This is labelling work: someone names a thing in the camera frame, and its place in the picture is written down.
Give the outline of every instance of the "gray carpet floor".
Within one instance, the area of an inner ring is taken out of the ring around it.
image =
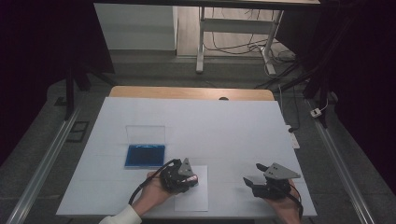
[[[169,56],[140,58],[113,57],[116,75],[108,75],[120,85],[204,87],[253,89],[268,77],[265,75],[261,60],[257,59],[205,59],[205,71],[195,74],[194,59],[178,59]],[[285,64],[276,66],[277,71],[285,69]],[[297,77],[296,71],[289,77],[279,80],[287,82]],[[47,180],[40,190],[25,223],[98,223],[101,218],[74,218],[55,216],[67,185],[78,164],[80,155],[89,138],[101,105],[108,96],[111,86],[103,80],[89,75],[91,90],[86,92],[84,104],[77,117],[75,130],[68,135],[62,150],[54,163]],[[361,223],[340,177],[334,169],[325,145],[323,144],[315,121],[310,117],[306,100],[301,95],[304,83],[293,89],[276,94],[282,98],[285,121],[295,131],[301,148],[296,155],[303,169],[304,177],[317,209],[317,217],[306,217],[303,223],[354,224]],[[48,101],[32,123],[28,132],[16,146],[8,160],[0,168],[0,223],[6,223],[18,199],[31,179],[37,165],[45,154],[50,142],[64,119],[65,83],[55,83],[48,90]],[[376,223],[391,224],[396,220],[396,198],[366,158],[347,130],[333,112],[330,100],[327,112],[329,132],[341,149],[353,179],[367,202]],[[185,223],[185,220],[148,219],[144,223]],[[253,220],[189,220],[189,223],[254,223]],[[268,223],[280,223],[269,220]]]

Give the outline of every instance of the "white sheet of paper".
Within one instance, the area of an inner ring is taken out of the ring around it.
[[[209,209],[207,197],[207,166],[192,166],[191,168],[194,173],[198,175],[199,185],[176,196],[175,211],[207,212]]]

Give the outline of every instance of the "desk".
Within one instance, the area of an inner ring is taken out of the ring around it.
[[[207,166],[209,207],[207,212],[176,212],[171,198],[145,217],[273,217],[271,207],[253,197],[242,177],[263,179],[257,162],[302,171],[271,92],[254,91],[256,96],[252,92],[115,87],[105,99],[57,215],[115,215],[127,204],[148,170],[124,169],[125,126],[144,124],[165,126],[166,161],[187,157],[191,165]],[[239,101],[219,101],[219,96]],[[304,198],[304,215],[315,216],[304,176],[294,182]]]

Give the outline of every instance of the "white power adapter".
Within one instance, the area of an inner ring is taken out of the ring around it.
[[[321,111],[319,110],[319,108],[316,108],[314,110],[311,110],[311,116],[314,118],[317,118],[321,115]]]

